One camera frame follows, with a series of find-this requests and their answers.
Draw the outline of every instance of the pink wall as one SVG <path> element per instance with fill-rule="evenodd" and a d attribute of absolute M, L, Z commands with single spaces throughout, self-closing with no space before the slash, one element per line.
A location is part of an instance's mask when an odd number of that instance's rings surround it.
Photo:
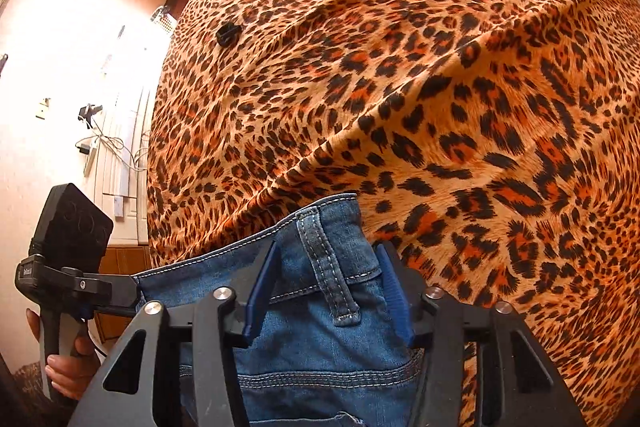
<path fill-rule="evenodd" d="M 11 370 L 38 358 L 15 266 L 49 189 L 87 190 L 74 144 L 89 133 L 78 110 L 108 88 L 99 72 L 120 27 L 147 23 L 164 1 L 11 0 L 0 18 L 0 55 L 9 55 L 0 76 L 0 351 Z M 46 120 L 35 118 L 42 98 L 50 98 Z"/>

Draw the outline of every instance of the electrical cable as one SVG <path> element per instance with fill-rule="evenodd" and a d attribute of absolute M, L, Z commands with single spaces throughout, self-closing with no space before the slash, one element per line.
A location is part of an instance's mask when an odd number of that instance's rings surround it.
<path fill-rule="evenodd" d="M 86 320 L 86 319 L 82 319 L 82 321 L 87 325 L 86 333 L 89 335 L 89 340 L 92 342 L 92 344 L 94 344 L 94 349 L 106 359 L 107 358 L 107 354 L 98 347 L 97 343 L 95 342 L 95 339 L 94 339 L 93 335 L 91 334 L 91 331 L 89 331 L 89 328 L 88 328 L 89 321 Z"/>
<path fill-rule="evenodd" d="M 95 127 L 97 127 L 98 132 L 95 132 L 95 129 L 93 128 L 94 125 L 95 125 Z M 79 139 L 76 142 L 76 147 L 78 147 L 85 140 L 96 139 L 97 138 L 99 143 L 102 143 L 105 147 L 107 147 L 107 149 L 109 149 L 129 169 L 131 169 L 134 172 L 144 172 L 144 171 L 146 171 L 146 168 L 138 167 L 138 162 L 140 161 L 140 158 L 142 158 L 142 156 L 146 154 L 146 151 L 148 151 L 148 147 L 140 147 L 139 149 L 136 150 L 135 153 L 133 153 L 131 151 L 131 149 L 129 149 L 124 144 L 122 138 L 114 137 L 114 136 L 107 136 L 105 133 L 103 133 L 101 127 L 98 125 L 98 123 L 95 120 L 92 123 L 91 130 L 93 131 L 94 134 L 92 136 L 87 136 L 85 138 Z M 149 130 L 146 130 L 144 133 L 142 133 L 141 139 L 145 139 L 145 138 L 148 139 L 148 135 L 149 135 Z M 122 151 L 122 150 L 126 150 L 129 153 L 129 156 L 130 156 L 130 158 L 131 158 L 131 160 L 133 162 L 133 165 L 131 163 L 129 163 L 128 161 L 124 160 L 124 158 L 122 157 L 122 155 L 120 153 L 120 151 Z"/>

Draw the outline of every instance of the metal screw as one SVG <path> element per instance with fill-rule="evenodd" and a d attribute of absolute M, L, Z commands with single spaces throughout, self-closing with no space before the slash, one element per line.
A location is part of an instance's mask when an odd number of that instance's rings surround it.
<path fill-rule="evenodd" d="M 219 301 L 226 301 L 232 294 L 233 290 L 226 286 L 220 286 L 220 288 L 213 290 L 213 296 Z"/>
<path fill-rule="evenodd" d="M 162 311 L 162 304 L 158 301 L 151 301 L 145 305 L 145 313 L 147 315 L 156 315 Z"/>
<path fill-rule="evenodd" d="M 424 293 L 430 299 L 442 299 L 444 290 L 438 286 L 429 286 Z"/>
<path fill-rule="evenodd" d="M 513 311 L 513 306 L 511 306 L 508 302 L 498 301 L 495 303 L 495 310 L 498 313 L 503 313 L 505 315 L 508 315 Z"/>

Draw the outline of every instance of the hand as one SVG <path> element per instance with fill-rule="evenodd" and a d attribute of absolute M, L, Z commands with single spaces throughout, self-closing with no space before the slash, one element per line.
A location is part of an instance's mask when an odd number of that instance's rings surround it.
<path fill-rule="evenodd" d="M 39 339 L 40 317 L 30 309 L 27 309 L 27 323 L 33 336 Z M 74 400 L 80 400 L 98 371 L 100 360 L 89 337 L 78 336 L 74 346 L 79 357 L 49 355 L 45 371 L 56 391 Z"/>

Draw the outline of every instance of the belt loop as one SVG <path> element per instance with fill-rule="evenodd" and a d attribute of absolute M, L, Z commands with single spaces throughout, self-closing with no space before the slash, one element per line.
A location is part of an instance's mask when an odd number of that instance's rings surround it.
<path fill-rule="evenodd" d="M 353 326 L 360 323 L 360 307 L 353 300 L 351 291 L 344 280 L 342 270 L 329 243 L 322 223 L 320 211 L 316 206 L 300 214 L 296 226 L 316 274 L 318 285 L 331 309 L 334 326 Z"/>

